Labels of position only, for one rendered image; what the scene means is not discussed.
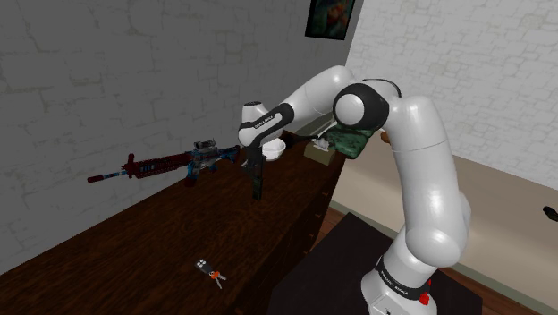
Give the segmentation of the green patterned pillow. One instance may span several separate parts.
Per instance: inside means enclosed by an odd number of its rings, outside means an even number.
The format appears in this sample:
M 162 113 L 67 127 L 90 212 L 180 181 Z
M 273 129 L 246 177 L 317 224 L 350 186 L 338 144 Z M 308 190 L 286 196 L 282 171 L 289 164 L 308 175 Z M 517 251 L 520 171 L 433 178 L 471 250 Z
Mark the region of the green patterned pillow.
M 356 130 L 337 124 L 326 130 L 321 139 L 329 143 L 329 147 L 347 158 L 356 159 L 366 147 L 374 130 Z

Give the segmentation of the white bowl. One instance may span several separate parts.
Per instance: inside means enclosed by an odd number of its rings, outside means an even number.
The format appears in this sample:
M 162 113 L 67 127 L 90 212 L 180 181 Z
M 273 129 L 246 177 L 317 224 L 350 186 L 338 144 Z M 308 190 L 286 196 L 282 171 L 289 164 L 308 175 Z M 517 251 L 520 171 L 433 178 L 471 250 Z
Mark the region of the white bowl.
M 266 161 L 276 161 L 283 154 L 285 149 L 285 142 L 277 138 L 262 146 L 262 154 L 266 157 Z

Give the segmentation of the red and blue toy rifle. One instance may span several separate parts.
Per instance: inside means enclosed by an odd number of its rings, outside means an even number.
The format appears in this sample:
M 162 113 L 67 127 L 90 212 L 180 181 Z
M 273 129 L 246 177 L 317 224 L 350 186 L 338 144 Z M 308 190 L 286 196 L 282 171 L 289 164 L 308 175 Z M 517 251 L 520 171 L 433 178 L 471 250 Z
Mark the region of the red and blue toy rifle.
M 95 183 L 120 175 L 127 175 L 130 179 L 132 177 L 142 179 L 186 167 L 187 175 L 184 178 L 184 185 L 186 187 L 193 187 L 202 169 L 207 168 L 211 173 L 214 173 L 217 170 L 216 162 L 221 159 L 228 159 L 235 163 L 241 150 L 239 145 L 219 149 L 214 140 L 196 141 L 193 146 L 193 150 L 180 154 L 142 161 L 135 161 L 135 155 L 131 153 L 128 156 L 127 162 L 121 167 L 121 171 L 91 176 L 87 181 Z

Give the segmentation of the black robot stand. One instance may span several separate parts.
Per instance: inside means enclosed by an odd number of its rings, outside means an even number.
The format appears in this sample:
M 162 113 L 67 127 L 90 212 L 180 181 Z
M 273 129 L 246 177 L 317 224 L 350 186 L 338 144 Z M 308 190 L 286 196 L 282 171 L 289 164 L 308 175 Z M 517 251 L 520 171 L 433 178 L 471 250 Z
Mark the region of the black robot stand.
M 360 282 L 392 242 L 346 215 L 274 288 L 266 315 L 369 315 Z

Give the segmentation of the beige tissue box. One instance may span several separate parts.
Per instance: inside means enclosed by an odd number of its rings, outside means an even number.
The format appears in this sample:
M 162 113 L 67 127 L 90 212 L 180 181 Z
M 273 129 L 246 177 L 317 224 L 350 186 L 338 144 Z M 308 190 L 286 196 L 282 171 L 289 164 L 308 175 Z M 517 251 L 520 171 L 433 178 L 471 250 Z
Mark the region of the beige tissue box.
M 335 155 L 335 149 L 329 145 L 326 139 L 320 138 L 308 143 L 304 150 L 304 156 L 320 164 L 329 166 Z

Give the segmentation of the dark wooden chest of drawers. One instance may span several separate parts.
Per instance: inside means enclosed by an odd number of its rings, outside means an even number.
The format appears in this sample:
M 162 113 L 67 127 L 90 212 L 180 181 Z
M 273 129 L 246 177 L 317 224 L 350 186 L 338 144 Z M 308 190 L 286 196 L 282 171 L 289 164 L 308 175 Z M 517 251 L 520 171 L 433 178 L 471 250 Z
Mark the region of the dark wooden chest of drawers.
M 261 200 L 222 161 L 0 276 L 0 315 L 266 315 L 273 288 L 318 237 L 345 157 L 305 144 L 264 167 Z M 195 266 L 227 277 L 222 289 Z

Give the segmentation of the black key fob with keys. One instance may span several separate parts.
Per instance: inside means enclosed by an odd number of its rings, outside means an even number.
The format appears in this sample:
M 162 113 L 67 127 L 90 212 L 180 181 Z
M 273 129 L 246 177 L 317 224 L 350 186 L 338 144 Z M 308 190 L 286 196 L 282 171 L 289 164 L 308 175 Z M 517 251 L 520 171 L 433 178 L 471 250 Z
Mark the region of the black key fob with keys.
M 195 263 L 195 266 L 205 275 L 213 279 L 217 286 L 222 289 L 221 281 L 226 281 L 227 277 L 223 276 L 219 271 L 214 270 L 211 265 L 204 259 L 200 259 Z

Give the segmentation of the beige bed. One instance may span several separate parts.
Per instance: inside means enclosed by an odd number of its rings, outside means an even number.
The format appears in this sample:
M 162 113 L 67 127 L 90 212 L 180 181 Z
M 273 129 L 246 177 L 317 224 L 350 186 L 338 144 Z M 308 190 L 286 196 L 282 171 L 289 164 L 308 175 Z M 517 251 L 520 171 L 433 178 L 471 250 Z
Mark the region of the beige bed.
M 459 186 L 472 209 L 463 275 L 541 313 L 558 315 L 558 191 L 462 157 L 454 159 Z M 372 137 L 344 163 L 332 198 L 395 236 L 403 224 L 399 176 L 389 145 Z

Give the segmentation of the dark framed wall picture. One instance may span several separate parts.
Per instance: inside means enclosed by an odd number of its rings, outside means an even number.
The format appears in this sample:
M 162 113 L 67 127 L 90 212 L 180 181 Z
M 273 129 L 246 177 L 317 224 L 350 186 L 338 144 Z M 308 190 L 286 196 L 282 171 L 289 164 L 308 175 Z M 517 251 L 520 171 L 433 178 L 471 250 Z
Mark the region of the dark framed wall picture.
M 345 40 L 355 0 L 311 0 L 305 36 Z

